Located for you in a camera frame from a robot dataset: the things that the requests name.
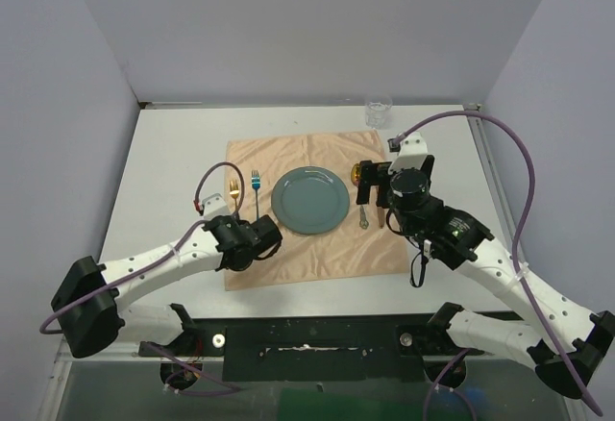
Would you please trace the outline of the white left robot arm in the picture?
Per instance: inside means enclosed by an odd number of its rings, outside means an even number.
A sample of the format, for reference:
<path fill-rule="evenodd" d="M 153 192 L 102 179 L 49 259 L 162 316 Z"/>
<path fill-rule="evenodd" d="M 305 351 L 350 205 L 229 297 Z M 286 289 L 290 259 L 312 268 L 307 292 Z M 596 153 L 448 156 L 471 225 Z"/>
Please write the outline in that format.
<path fill-rule="evenodd" d="M 218 215 L 195 222 L 177 241 L 123 260 L 76 260 L 51 301 L 49 319 L 58 322 L 76 359 L 91 357 L 116 340 L 150 340 L 185 354 L 196 332 L 184 307 L 140 307 L 137 301 L 195 274 L 244 271 L 273 256 L 282 241 L 268 215 L 254 222 Z"/>

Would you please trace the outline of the teal round plate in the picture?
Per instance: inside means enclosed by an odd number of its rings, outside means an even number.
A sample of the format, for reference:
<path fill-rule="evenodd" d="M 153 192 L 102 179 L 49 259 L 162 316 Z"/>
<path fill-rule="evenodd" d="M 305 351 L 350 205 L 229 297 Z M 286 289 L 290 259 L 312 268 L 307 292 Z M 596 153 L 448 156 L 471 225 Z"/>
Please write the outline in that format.
<path fill-rule="evenodd" d="M 350 207 L 349 191 L 329 169 L 302 166 L 282 175 L 271 194 L 278 221 L 299 235 L 321 235 L 336 229 Z"/>

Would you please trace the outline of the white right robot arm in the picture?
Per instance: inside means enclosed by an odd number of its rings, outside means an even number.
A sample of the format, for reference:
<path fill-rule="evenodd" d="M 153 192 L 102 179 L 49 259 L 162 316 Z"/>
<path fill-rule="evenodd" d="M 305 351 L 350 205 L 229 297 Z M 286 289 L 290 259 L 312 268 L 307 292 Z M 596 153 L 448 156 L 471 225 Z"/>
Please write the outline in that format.
<path fill-rule="evenodd" d="M 514 264 L 512 254 L 477 218 L 431 195 L 433 164 L 433 156 L 419 168 L 397 172 L 390 172 L 389 162 L 356 164 L 351 180 L 357 203 L 367 204 L 375 187 L 378 207 L 397 220 L 397 235 L 419 246 L 422 263 L 439 260 L 485 287 L 520 319 L 500 321 L 446 303 L 429 322 L 430 346 L 441 353 L 456 346 L 511 359 L 560 395 L 582 398 L 614 340 L 613 313 L 582 307 L 527 264 Z"/>

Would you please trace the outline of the gold fork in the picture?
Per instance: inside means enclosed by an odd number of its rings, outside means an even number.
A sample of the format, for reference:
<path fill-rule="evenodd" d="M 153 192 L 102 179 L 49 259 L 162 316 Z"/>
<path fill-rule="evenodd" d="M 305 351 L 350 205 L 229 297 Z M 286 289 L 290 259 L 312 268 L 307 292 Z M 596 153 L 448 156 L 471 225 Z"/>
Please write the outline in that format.
<path fill-rule="evenodd" d="M 238 212 L 238 202 L 240 197 L 239 181 L 237 179 L 231 179 L 229 181 L 229 194 L 234 202 L 234 214 Z"/>

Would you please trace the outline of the peach satin cloth napkin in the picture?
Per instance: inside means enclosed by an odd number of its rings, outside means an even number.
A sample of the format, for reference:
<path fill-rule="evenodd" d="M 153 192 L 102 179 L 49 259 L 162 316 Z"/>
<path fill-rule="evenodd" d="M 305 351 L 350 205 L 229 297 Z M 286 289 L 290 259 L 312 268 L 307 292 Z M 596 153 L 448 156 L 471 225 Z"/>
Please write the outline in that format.
<path fill-rule="evenodd" d="M 226 159 L 245 175 L 253 170 L 260 174 L 260 191 L 248 191 L 240 211 L 242 218 L 252 219 L 256 214 L 272 211 L 276 181 L 303 166 L 323 167 L 335 173 L 355 199 L 356 188 L 350 180 L 353 165 L 384 161 L 385 153 L 380 136 L 370 130 L 232 140 L 227 145 Z M 283 244 L 279 252 L 243 272 L 226 272 L 226 290 L 407 273 L 415 248 L 379 226 L 375 206 L 369 205 L 365 211 L 367 229 L 359 226 L 360 208 L 356 204 L 350 206 L 339 226 L 323 235 L 299 235 L 281 226 Z"/>

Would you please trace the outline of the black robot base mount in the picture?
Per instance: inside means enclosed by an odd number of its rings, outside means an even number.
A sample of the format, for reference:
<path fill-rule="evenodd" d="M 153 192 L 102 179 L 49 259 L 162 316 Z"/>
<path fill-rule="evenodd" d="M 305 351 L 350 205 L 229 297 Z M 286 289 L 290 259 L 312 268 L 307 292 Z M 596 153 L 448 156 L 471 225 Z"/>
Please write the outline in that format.
<path fill-rule="evenodd" d="M 221 358 L 226 382 L 421 382 L 426 359 L 458 353 L 427 314 L 196 319 L 163 351 Z"/>

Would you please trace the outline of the clear drinking glass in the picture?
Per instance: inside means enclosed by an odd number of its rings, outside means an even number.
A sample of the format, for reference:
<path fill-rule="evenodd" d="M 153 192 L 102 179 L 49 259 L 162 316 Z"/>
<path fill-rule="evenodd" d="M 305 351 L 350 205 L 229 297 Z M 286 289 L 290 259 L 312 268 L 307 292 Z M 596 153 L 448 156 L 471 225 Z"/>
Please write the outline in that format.
<path fill-rule="evenodd" d="M 364 120 L 367 127 L 384 129 L 390 120 L 392 99 L 387 95 L 368 95 L 364 102 Z"/>

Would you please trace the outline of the blue fork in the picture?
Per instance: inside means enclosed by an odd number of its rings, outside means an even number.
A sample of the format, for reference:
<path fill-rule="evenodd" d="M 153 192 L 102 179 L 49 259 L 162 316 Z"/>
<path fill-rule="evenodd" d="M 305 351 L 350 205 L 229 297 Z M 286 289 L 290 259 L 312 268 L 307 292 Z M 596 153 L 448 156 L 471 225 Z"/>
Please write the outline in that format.
<path fill-rule="evenodd" d="M 251 187 L 255 194 L 255 212 L 256 212 L 256 220 L 260 218 L 260 210 L 259 210 L 259 190 L 261 187 L 260 174 L 256 169 L 252 170 L 251 173 Z"/>

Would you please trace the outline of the copper table knife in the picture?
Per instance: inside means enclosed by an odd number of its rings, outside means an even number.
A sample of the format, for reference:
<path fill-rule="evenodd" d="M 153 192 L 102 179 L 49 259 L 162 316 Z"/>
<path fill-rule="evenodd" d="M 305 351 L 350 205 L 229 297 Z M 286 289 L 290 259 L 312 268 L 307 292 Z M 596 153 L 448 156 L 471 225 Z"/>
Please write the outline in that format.
<path fill-rule="evenodd" d="M 385 211 L 384 208 L 377 207 L 377 215 L 379 221 L 379 227 L 382 229 L 385 225 Z"/>

